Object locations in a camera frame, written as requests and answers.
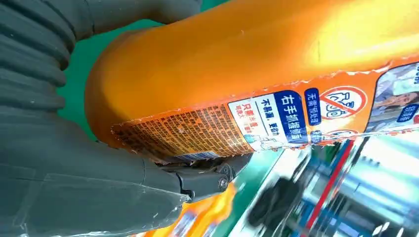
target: red circle symbol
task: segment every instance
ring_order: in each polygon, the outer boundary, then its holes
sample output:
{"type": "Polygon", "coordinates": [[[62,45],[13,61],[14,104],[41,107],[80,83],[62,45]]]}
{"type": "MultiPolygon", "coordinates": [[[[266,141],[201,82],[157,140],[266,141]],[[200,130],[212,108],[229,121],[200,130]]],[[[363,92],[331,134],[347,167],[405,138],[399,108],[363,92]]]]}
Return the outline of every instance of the red circle symbol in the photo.
{"type": "Polygon", "coordinates": [[[355,115],[367,104],[367,95],[353,86],[338,86],[320,95],[323,119],[341,119],[355,115]]]}

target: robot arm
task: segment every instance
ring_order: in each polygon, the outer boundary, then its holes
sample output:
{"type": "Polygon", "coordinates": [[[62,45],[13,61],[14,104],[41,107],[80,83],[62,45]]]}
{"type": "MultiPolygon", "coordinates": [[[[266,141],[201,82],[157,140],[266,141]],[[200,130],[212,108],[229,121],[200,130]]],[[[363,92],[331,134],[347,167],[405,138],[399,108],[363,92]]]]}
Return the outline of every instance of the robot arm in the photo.
{"type": "Polygon", "coordinates": [[[200,6],[172,2],[0,2],[0,236],[126,236],[161,228],[177,219],[183,202],[222,192],[231,181],[229,168],[163,170],[90,141],[56,113],[64,99],[55,91],[65,85],[76,41],[141,18],[179,20],[200,6]],[[205,178],[213,188],[195,190],[205,178]]]}

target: laundry detergent bottle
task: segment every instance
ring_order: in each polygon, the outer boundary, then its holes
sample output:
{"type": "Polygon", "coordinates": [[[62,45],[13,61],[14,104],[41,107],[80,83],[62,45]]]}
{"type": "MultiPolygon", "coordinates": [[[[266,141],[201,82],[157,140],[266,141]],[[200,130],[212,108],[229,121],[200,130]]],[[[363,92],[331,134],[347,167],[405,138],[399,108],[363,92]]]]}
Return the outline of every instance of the laundry detergent bottle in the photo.
{"type": "Polygon", "coordinates": [[[358,136],[380,76],[419,61],[418,10],[232,0],[122,35],[88,78],[88,122],[112,147],[187,161],[358,136]]]}

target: green background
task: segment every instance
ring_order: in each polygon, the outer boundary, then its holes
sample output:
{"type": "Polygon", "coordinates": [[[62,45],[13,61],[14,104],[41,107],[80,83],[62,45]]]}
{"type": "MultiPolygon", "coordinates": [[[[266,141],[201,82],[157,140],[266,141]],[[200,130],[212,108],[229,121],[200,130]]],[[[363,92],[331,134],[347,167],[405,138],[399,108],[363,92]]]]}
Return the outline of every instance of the green background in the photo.
{"type": "MultiPolygon", "coordinates": [[[[207,10],[225,1],[204,0],[202,10],[207,10]]],[[[65,71],[67,85],[58,90],[58,93],[66,99],[66,107],[59,111],[60,115],[78,123],[91,139],[96,139],[84,116],[84,86],[94,62],[105,47],[122,32],[158,25],[153,21],[142,20],[78,42],[72,54],[70,66],[65,71]]],[[[236,186],[237,188],[241,187],[241,190],[235,196],[233,211],[230,217],[218,226],[214,236],[227,236],[230,233],[280,154],[281,152],[269,151],[253,156],[247,168],[236,180],[236,186]]]]}

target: plastic bottle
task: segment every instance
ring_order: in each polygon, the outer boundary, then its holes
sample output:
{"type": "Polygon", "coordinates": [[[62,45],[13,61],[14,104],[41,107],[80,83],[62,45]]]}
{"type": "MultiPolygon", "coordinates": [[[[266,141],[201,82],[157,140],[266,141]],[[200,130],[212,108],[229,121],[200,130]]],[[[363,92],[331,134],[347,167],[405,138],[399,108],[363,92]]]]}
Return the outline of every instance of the plastic bottle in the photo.
{"type": "Polygon", "coordinates": [[[235,194],[236,189],[231,183],[222,194],[196,203],[185,203],[175,223],[146,232],[141,237],[204,237],[205,234],[209,237],[216,226],[230,215],[235,194]]]}
{"type": "Polygon", "coordinates": [[[90,74],[88,122],[110,146],[185,160],[361,135],[377,80],[419,61],[418,4],[232,0],[121,37],[90,74]]]}

